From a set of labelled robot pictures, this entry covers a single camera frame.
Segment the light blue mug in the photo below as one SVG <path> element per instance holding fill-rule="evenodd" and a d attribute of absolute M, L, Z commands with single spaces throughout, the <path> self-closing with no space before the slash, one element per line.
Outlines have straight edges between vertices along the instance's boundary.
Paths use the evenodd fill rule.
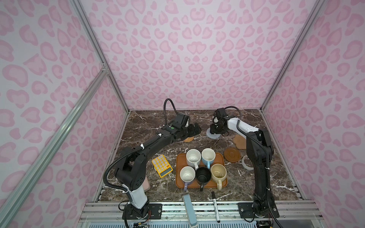
<path fill-rule="evenodd" d="M 205 148 L 201 152 L 203 164 L 210 169 L 216 158 L 216 152 L 211 148 Z"/>

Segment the white speckled mug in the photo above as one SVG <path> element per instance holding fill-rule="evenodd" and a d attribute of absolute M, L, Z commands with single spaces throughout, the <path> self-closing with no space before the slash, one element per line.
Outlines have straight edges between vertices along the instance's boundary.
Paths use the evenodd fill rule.
<path fill-rule="evenodd" d="M 191 149 L 186 153 L 187 165 L 193 167 L 195 170 L 199 168 L 201 159 L 201 152 L 196 149 Z"/>

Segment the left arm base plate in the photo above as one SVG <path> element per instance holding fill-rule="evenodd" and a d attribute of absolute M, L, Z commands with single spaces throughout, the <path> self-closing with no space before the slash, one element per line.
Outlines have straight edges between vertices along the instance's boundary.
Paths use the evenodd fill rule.
<path fill-rule="evenodd" d="M 160 219 L 162 216 L 162 204 L 147 203 L 141 209 L 137 209 L 131 203 L 125 205 L 123 209 L 123 219 L 127 220 L 146 220 Z"/>

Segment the rattan round coaster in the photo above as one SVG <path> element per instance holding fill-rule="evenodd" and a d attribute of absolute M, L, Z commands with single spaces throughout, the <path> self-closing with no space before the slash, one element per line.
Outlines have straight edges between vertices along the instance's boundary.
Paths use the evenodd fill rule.
<path fill-rule="evenodd" d="M 194 136 L 193 137 L 188 137 L 188 138 L 186 138 L 185 140 L 184 140 L 184 142 L 185 143 L 189 143 L 189 142 L 191 142 L 191 141 L 193 141 L 194 140 Z"/>

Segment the grey blue round coaster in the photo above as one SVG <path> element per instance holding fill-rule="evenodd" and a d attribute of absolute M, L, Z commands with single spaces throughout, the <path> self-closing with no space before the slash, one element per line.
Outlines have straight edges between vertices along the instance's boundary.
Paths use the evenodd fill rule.
<path fill-rule="evenodd" d="M 211 129 L 208 128 L 207 131 L 206 131 L 206 135 L 207 137 L 209 137 L 210 139 L 218 139 L 220 138 L 221 134 L 215 134 L 215 133 L 211 133 Z"/>

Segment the brown paw shaped coaster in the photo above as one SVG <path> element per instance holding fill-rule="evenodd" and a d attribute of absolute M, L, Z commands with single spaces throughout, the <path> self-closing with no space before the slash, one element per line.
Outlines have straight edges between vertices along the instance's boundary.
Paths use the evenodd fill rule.
<path fill-rule="evenodd" d="M 233 138 L 233 143 L 238 150 L 246 150 L 247 148 L 246 138 L 241 135 L 235 135 L 235 137 Z"/>

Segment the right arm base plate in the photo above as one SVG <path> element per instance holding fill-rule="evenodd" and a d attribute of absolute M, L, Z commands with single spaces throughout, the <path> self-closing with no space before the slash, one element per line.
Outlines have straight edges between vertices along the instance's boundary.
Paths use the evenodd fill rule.
<path fill-rule="evenodd" d="M 266 207 L 262 211 L 260 211 L 259 208 L 254 207 L 254 203 L 255 202 L 239 202 L 237 204 L 240 218 L 252 222 L 255 219 L 269 218 L 269 216 L 274 216 L 276 219 L 280 217 L 275 203 L 271 204 L 270 208 Z"/>

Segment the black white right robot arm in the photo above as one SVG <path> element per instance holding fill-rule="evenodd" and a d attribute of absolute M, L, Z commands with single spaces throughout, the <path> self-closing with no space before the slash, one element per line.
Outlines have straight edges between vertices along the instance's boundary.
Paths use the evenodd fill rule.
<path fill-rule="evenodd" d="M 275 204 L 271 192 L 270 166 L 273 156 L 272 142 L 267 129 L 257 128 L 241 121 L 238 117 L 214 117 L 207 136 L 214 138 L 229 130 L 246 137 L 246 154 L 253 165 L 255 190 L 253 212 L 257 217 L 265 217 Z"/>

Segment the brown wooden round coaster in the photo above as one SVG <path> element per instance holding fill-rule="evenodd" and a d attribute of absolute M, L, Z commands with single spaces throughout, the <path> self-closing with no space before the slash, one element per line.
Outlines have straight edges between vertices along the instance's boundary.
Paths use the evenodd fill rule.
<path fill-rule="evenodd" d="M 241 159 L 241 154 L 240 154 L 239 150 L 236 148 L 233 148 L 233 147 L 227 148 L 224 151 L 223 155 L 224 155 L 224 158 L 228 162 L 231 162 L 231 163 L 237 163 Z"/>

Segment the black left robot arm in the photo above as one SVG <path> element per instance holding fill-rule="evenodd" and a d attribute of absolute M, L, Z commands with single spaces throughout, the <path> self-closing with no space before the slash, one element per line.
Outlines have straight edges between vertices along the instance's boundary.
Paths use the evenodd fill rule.
<path fill-rule="evenodd" d="M 164 147 L 196 136 L 201 131 L 197 123 L 181 128 L 166 125 L 158 131 L 157 136 L 128 151 L 125 157 L 116 163 L 116 179 L 122 184 L 122 190 L 127 193 L 129 203 L 134 208 L 141 210 L 148 204 L 148 198 L 142 187 L 148 161 Z"/>

